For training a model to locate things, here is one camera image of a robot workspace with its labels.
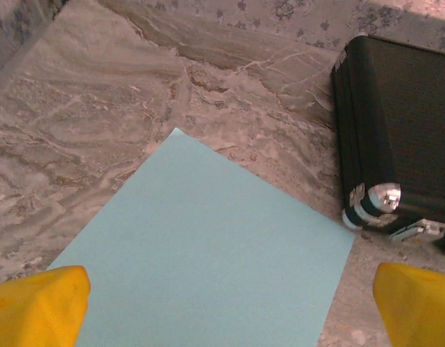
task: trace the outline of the yellow object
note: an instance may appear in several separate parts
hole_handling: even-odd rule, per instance
[[[373,295],[393,347],[445,347],[445,275],[380,264]]]
[[[89,293],[82,266],[0,283],[0,347],[73,347]]]

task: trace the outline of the marble tile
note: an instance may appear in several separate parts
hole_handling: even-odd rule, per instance
[[[174,127],[334,220],[336,52],[115,0],[71,0],[0,92],[0,281],[43,270]],[[382,261],[428,245],[357,235],[319,346],[390,346]]]

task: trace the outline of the gray marble surface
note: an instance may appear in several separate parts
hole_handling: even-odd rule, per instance
[[[43,270],[174,127],[339,221],[336,52],[113,0],[71,0],[0,87],[0,281]],[[324,346],[390,346],[383,261],[428,245],[358,233]]]

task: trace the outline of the wall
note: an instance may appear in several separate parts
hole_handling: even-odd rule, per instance
[[[0,0],[0,70],[65,0]]]
[[[125,0],[339,51],[359,32],[445,51],[445,0]]]

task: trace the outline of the case latch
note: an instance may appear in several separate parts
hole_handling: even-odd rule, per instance
[[[432,242],[442,239],[444,234],[445,223],[439,223],[428,219],[420,219],[418,222],[396,231],[390,237],[396,241],[413,239],[414,241]]]

